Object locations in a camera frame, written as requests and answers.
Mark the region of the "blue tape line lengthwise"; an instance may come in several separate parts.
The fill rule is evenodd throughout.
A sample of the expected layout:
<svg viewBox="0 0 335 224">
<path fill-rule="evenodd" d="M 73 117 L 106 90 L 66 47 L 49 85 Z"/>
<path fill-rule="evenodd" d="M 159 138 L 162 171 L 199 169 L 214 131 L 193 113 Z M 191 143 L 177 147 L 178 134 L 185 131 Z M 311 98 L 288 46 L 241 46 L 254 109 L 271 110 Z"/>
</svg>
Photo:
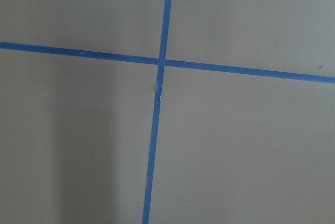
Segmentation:
<svg viewBox="0 0 335 224">
<path fill-rule="evenodd" d="M 157 78 L 156 78 L 157 84 L 156 84 L 154 104 L 153 104 L 151 136 L 150 136 L 150 146 L 149 146 L 148 166 L 147 166 L 147 183 L 146 183 L 146 190 L 144 193 L 142 223 L 149 223 L 149 219 L 150 219 L 150 207 L 151 207 L 151 197 L 152 197 L 152 187 L 153 187 L 153 177 L 154 177 L 155 155 L 156 155 L 157 139 L 158 139 L 158 131 L 159 131 L 161 95 L 162 95 L 162 90 L 163 90 L 165 59 L 166 59 L 166 50 L 167 50 L 167 45 L 168 45 L 171 3 L 172 3 L 172 0 L 164 0 L 163 20 L 162 20 L 162 29 L 161 29 L 161 39 L 160 39 L 160 51 L 159 51 Z"/>
</svg>

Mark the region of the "blue tape line crosswise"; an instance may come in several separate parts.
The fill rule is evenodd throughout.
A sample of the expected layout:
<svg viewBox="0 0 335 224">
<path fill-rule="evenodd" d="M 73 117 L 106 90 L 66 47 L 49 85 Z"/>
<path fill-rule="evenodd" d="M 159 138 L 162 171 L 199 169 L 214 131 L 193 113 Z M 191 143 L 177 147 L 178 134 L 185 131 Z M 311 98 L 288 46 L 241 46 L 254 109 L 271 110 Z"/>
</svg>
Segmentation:
<svg viewBox="0 0 335 224">
<path fill-rule="evenodd" d="M 22 43 L 13 43 L 13 42 L 4 42 L 4 41 L 1 42 L 1 49 L 36 52 L 36 53 L 47 53 L 47 54 L 56 54 L 56 55 L 66 55 L 66 56 L 90 58 L 90 59 L 103 59 L 103 60 L 112 60 L 112 61 L 121 61 L 121 62 L 131 62 L 131 63 L 140 63 L 140 64 L 149 64 L 149 65 L 158 65 L 160 63 L 159 59 L 150 58 L 150 57 L 104 53 L 104 52 L 95 52 L 95 51 L 85 51 L 85 50 L 77 50 L 77 49 L 66 49 L 66 48 L 57 48 L 57 47 L 47 47 L 47 46 L 37 46 L 37 45 L 32 45 L 32 44 L 22 44 Z M 215 71 L 215 72 L 272 77 L 272 78 L 278 78 L 278 79 L 289 79 L 289 80 L 300 80 L 300 81 L 308 81 L 308 82 L 316 82 L 316 83 L 334 84 L 334 77 L 320 76 L 320 75 L 309 75 L 309 74 L 301 74 L 301 73 L 243 68 L 243 67 L 238 67 L 238 66 L 217 65 L 217 64 L 178 61 L 178 60 L 169 60 L 169 59 L 165 60 L 164 64 L 166 66 L 175 67 L 175 68 L 206 70 L 206 71 Z"/>
</svg>

